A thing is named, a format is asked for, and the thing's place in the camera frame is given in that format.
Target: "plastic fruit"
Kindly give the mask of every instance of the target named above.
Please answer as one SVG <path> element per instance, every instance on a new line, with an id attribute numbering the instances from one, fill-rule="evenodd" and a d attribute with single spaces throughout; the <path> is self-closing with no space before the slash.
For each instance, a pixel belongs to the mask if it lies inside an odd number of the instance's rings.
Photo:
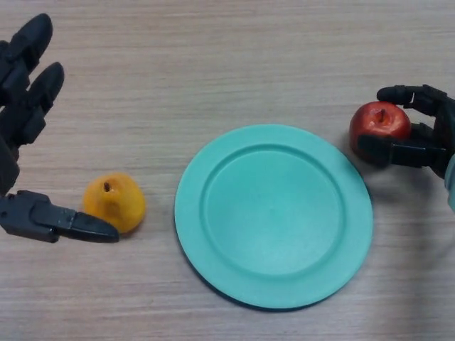
<path id="1" fill-rule="evenodd" d="M 360 135 L 390 136 L 405 140 L 411 134 L 411 121 L 406 113 L 389 102 L 371 102 L 361 106 L 354 114 L 349 126 L 349 143 L 354 153 L 371 163 L 374 156 L 359 150 L 357 140 Z"/>
<path id="2" fill-rule="evenodd" d="M 121 234 L 136 228 L 146 212 L 144 194 L 125 173 L 107 174 L 89 183 L 82 206 L 84 212 L 110 223 Z"/>

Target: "wood grain surface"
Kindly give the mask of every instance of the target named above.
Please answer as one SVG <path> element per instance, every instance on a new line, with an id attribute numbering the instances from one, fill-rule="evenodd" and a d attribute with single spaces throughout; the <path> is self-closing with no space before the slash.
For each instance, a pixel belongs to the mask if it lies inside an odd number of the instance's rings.
<path id="1" fill-rule="evenodd" d="M 0 233 L 0 340 L 455 339 L 455 214 L 442 180 L 427 169 L 378 172 L 346 148 L 350 117 L 381 87 L 427 83 L 455 95 L 453 0 L 1 0 L 0 38 L 41 12 L 54 38 L 38 71 L 58 60 L 66 81 L 47 128 L 21 149 L 14 190 L 76 208 L 93 178 L 126 171 L 149 209 L 113 245 Z M 374 203 L 358 275 L 293 313 L 210 291 L 173 225 L 193 155 L 258 123 L 341 148 Z"/>

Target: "pear stem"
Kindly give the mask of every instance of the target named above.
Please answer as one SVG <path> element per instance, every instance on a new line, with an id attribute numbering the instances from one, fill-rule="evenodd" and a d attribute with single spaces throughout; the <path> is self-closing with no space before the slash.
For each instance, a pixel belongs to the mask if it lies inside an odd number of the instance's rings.
<path id="1" fill-rule="evenodd" d="M 111 185 L 110 185 L 108 182 L 106 182 L 106 183 L 104 184 L 104 189 L 105 189 L 105 192 L 110 192 L 110 190 L 111 190 Z"/>

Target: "teal plate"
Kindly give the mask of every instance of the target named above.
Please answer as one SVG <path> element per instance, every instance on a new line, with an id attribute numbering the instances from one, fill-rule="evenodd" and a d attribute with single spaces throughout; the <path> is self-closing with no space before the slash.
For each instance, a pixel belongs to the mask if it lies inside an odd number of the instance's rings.
<path id="1" fill-rule="evenodd" d="M 217 291 L 266 309 L 322 301 L 365 260 L 370 196 L 352 163 L 307 131 L 257 125 L 205 146 L 178 186 L 175 222 Z"/>

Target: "wooden table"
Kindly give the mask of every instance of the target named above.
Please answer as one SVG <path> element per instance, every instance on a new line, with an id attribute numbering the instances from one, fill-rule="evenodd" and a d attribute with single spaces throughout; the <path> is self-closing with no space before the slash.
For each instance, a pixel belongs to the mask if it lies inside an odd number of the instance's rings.
<path id="1" fill-rule="evenodd" d="M 66 81 L 21 149 L 15 189 L 78 207 L 110 171 L 139 182 L 144 226 L 118 244 L 0 234 L 0 340 L 453 340 L 455 214 L 430 170 L 377 172 L 346 148 L 353 112 L 395 84 L 455 95 L 452 0 L 1 0 L 1 37 L 47 12 Z M 431 122 L 414 112 L 413 121 Z M 261 313 L 210 291 L 176 240 L 192 156 L 258 123 L 305 128 L 365 177 L 375 237 L 358 275 L 306 310 Z"/>

